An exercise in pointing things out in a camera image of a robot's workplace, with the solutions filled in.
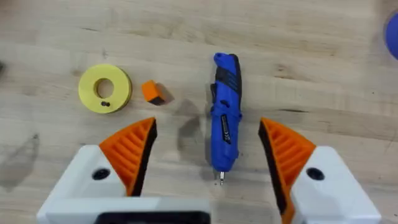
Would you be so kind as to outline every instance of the orange cube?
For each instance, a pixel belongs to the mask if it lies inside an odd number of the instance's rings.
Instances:
[[[162,92],[156,87],[156,83],[153,80],[149,80],[141,85],[142,93],[144,98],[149,103],[154,105],[162,105],[165,103],[165,98]]]

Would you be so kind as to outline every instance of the blue object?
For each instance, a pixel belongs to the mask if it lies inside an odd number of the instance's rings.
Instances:
[[[391,17],[387,24],[385,35],[388,50],[398,59],[398,14]]]
[[[238,57],[216,53],[216,80],[210,85],[211,164],[218,172],[231,170],[238,158],[238,125],[242,118],[242,78]]]

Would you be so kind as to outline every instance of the yellow disc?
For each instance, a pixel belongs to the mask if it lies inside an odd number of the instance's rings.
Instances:
[[[102,98],[98,94],[98,84],[104,79],[110,80],[113,84],[113,93],[106,98]],[[96,113],[103,114],[117,111],[129,101],[130,96],[130,79],[116,66],[95,65],[89,68],[80,78],[80,100],[89,110]]]

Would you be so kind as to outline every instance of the blue rotary tool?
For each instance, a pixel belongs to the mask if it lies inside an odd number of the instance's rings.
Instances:
[[[238,57],[234,54],[216,53],[216,81],[210,85],[213,97],[211,107],[211,164],[220,173],[232,169],[238,158],[238,125],[242,119],[242,76]]]

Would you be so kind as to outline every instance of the orange jaw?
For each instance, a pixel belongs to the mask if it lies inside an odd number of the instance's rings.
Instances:
[[[282,223],[288,224],[294,215],[290,190],[316,145],[295,131],[266,118],[261,119],[259,136],[266,152]]]
[[[148,118],[131,124],[99,144],[126,186],[127,196],[141,194],[150,150],[156,137],[156,120]]]

